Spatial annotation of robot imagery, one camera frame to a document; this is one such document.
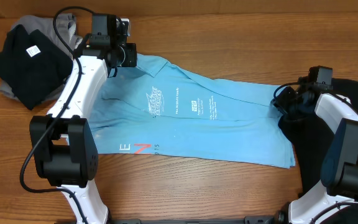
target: white label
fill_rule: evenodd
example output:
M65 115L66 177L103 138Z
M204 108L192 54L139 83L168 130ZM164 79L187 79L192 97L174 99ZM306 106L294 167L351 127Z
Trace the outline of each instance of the white label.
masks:
M34 55L41 53L40 49L36 45L29 47L26 51L30 55L30 57L33 57Z
M214 101L214 96L211 96L211 98L209 99L209 113L209 119L215 120L218 112L216 111L216 102Z
M191 110L197 112L197 101L191 101Z
M177 88L177 106L176 106L177 112L176 114L179 113L179 88Z

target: printed logo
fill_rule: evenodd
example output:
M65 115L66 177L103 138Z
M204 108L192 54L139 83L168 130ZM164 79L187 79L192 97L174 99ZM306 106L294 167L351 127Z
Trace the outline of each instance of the printed logo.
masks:
M161 90L154 88L152 86L151 94L147 94L147 100L149 102L149 112L151 115L160 116L162 112L164 112L164 97L162 95Z
M197 112L197 101L191 101L191 110Z
M134 144L134 146L142 146L135 154L140 154L143 150L152 147L151 144Z

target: camera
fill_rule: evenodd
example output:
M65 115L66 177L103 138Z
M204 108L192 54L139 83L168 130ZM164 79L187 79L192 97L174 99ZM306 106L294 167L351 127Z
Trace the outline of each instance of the camera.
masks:
M136 67L137 52L135 43L127 43L131 22L112 14L93 14L92 33L87 34L78 47L81 55L97 56L104 59L110 73L112 68Z

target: blue shirt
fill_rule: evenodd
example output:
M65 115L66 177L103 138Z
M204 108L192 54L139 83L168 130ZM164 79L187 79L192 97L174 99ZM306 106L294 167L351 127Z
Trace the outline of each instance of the blue shirt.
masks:
M277 86L211 80L138 55L101 88L89 119L99 153L295 165L270 101Z

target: white plastic casing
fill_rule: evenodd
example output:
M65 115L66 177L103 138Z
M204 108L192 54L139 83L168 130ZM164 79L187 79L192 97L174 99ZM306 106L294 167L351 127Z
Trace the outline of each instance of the white plastic casing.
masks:
M330 196L327 194L326 187L319 181L312 189L310 189L304 196L291 202L288 208L288 219L292 224L309 224L311 219L318 213L323 211L336 202L354 202L353 199L343 196ZM321 223L334 213L338 212L337 208L325 213L322 217L316 220L316 224Z
M81 188L77 185L62 185L58 188L68 189L75 194L89 224L105 224L107 222L108 209L100 198L94 180L89 180L85 188ZM80 212L74 200L65 192L63 192L63 195L73 209L77 224L83 224Z
M100 88L107 79L107 67L104 60L97 59L94 56L81 56L79 58L82 66L82 77L68 108L63 113L62 118L71 118L78 115L81 118L89 118L93 103L96 99ZM68 95L71 93L78 77L78 64L76 60L73 62L73 71L66 83L62 94L56 104L48 111L56 117L63 104L66 102Z
M350 103L350 99L344 96L340 97L345 98ZM327 123L333 133L336 133L342 118L358 121L358 115L352 108L327 93L320 95L314 112Z

